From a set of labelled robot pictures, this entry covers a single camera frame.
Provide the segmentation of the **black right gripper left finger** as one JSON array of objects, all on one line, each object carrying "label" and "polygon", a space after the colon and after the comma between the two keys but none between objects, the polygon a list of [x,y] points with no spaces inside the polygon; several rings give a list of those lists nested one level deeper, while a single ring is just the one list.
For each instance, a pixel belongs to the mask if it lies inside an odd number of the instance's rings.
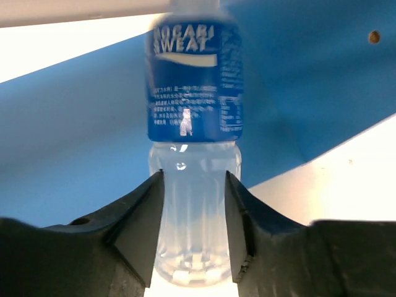
[{"label": "black right gripper left finger", "polygon": [[1,219],[2,296],[143,296],[165,194],[163,172],[68,225]]}]

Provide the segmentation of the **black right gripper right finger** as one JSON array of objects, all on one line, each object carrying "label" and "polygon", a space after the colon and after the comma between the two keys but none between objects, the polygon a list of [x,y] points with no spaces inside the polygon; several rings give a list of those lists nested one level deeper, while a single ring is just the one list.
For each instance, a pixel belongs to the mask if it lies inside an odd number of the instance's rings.
[{"label": "black right gripper right finger", "polygon": [[240,296],[394,296],[395,223],[280,214],[225,175],[231,276]]}]

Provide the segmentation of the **blue label bottle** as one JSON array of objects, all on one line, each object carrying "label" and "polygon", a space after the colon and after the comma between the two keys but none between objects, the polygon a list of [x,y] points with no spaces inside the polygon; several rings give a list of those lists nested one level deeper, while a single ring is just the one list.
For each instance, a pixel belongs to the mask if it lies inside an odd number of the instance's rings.
[{"label": "blue label bottle", "polygon": [[225,176],[241,174],[243,57],[218,1],[171,1],[145,41],[151,172],[165,200],[155,269],[186,287],[230,276]]}]

